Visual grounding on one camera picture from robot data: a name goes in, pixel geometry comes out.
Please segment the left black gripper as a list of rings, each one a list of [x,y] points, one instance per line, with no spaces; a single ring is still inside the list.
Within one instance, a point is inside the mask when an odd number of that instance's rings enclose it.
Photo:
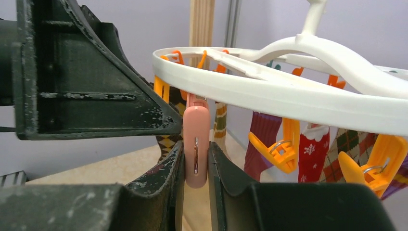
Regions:
[[[75,0],[18,0],[0,22],[0,104],[18,137],[172,135],[181,116],[127,60],[112,23]]]

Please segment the orange hanging clip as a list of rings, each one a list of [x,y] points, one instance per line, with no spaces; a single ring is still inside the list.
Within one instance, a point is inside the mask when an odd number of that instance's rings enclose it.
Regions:
[[[285,174],[297,169],[299,157],[300,122],[283,118],[283,139],[267,147],[252,132],[248,134],[249,142],[274,166]]]
[[[403,164],[407,152],[408,142],[404,137],[380,134],[365,165],[359,166],[345,152],[339,152],[338,160],[347,183],[365,185],[380,198]]]

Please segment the argyle beige sock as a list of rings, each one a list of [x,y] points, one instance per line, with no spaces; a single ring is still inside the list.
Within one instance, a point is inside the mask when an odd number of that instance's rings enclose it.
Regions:
[[[345,152],[358,165],[367,163],[378,134],[340,128],[326,154],[319,182],[344,183],[338,154]]]

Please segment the white round clip hanger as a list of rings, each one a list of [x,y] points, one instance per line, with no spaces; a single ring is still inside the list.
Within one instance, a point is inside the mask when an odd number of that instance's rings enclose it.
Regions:
[[[301,33],[260,50],[181,47],[184,57],[207,57],[238,76],[167,61],[173,49],[153,53],[154,74],[189,93],[265,114],[357,131],[407,136],[408,82],[361,55],[316,36],[326,1],[312,0]],[[355,92],[264,66],[279,60],[342,77]]]

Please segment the beige striped ribbed sock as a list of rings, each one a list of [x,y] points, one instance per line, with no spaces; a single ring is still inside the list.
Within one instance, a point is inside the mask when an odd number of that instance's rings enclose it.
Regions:
[[[227,127],[227,105],[215,102],[216,116],[213,126],[213,141],[218,144],[225,155],[228,155],[226,148],[226,127]]]

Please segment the orange clothes clip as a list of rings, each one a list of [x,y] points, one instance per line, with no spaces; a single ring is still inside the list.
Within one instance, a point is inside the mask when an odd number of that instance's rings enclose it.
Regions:
[[[154,76],[154,85],[153,85],[154,92],[163,99],[166,103],[169,103],[169,96],[170,96],[170,85],[164,82],[161,78],[157,75]]]

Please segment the red santa sock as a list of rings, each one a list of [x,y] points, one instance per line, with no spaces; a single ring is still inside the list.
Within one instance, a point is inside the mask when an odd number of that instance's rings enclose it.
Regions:
[[[298,182],[319,180],[330,144],[330,127],[309,123],[300,134]]]

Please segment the purple yellow hanging sock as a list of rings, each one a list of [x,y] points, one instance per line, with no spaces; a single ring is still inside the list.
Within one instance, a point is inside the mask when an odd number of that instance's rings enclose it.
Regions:
[[[398,172],[389,184],[388,188],[383,193],[381,200],[387,199],[392,194],[408,186],[408,156],[404,159]]]

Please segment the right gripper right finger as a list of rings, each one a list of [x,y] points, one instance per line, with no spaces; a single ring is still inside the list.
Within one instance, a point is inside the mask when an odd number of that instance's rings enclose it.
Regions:
[[[211,142],[208,180],[215,231],[393,231],[377,196],[347,183],[260,183]]]

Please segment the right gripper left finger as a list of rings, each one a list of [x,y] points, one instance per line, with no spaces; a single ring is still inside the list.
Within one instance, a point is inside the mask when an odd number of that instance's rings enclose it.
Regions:
[[[3,231],[179,231],[184,153],[122,184],[28,185],[0,191]]]

